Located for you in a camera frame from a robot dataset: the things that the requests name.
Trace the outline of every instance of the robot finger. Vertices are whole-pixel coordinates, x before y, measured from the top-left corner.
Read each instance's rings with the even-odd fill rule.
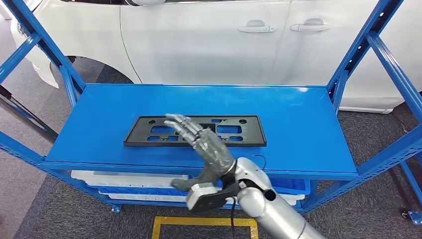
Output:
[[[178,115],[178,114],[166,114],[166,117],[180,123],[195,136],[198,136],[198,132],[203,129],[201,125],[195,122],[192,122],[191,118],[187,116]]]
[[[188,192],[192,186],[199,183],[213,183],[218,179],[218,175],[212,170],[211,167],[209,167],[207,164],[204,165],[203,170],[200,172],[198,177],[192,178],[189,180],[183,180],[183,179],[173,179],[171,181],[171,186],[175,187],[179,191],[185,191]]]
[[[184,138],[186,140],[186,142],[188,142],[188,144],[190,145],[194,145],[194,142],[196,140],[196,136],[193,135],[191,132],[189,132],[189,130],[187,130],[183,125],[174,122],[174,121],[170,121],[170,120],[166,120],[164,121],[164,123],[168,126],[168,127],[172,127],[174,128],[174,130],[179,133],[179,135]]]

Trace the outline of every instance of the white car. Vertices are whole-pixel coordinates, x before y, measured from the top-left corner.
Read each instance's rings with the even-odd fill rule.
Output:
[[[376,2],[32,0],[29,7],[65,55],[105,63],[134,83],[325,85]],[[418,0],[404,1],[381,35],[419,91],[421,11]],[[20,45],[25,33],[16,20],[11,30]],[[40,49],[27,59],[58,87]],[[388,113],[402,102],[370,50],[341,109]]]

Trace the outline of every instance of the car door handle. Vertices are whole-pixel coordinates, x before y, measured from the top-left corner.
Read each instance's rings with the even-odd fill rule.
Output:
[[[273,32],[276,29],[274,27],[270,27],[270,25],[266,25],[261,20],[250,20],[246,23],[246,26],[240,27],[237,30],[241,32],[267,33]]]
[[[294,24],[290,26],[290,30],[292,31],[326,31],[330,28],[331,26],[324,24],[324,21],[320,18],[310,18],[302,24]]]

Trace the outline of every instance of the robotic arm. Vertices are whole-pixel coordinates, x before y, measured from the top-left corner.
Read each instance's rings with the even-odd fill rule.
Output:
[[[271,186],[268,176],[251,160],[234,160],[209,128],[203,129],[182,115],[166,115],[173,127],[204,160],[197,178],[175,179],[172,186],[189,191],[187,205],[193,212],[222,207],[226,198],[237,197],[239,206],[277,239],[324,239]],[[214,186],[220,179],[222,190]]]

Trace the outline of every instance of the blue shelf top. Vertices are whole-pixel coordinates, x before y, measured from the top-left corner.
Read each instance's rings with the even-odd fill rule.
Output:
[[[138,116],[165,113],[258,115],[267,146],[230,147],[234,157],[271,174],[357,176],[325,87],[88,84],[46,161],[198,172],[203,161],[190,147],[123,146]]]

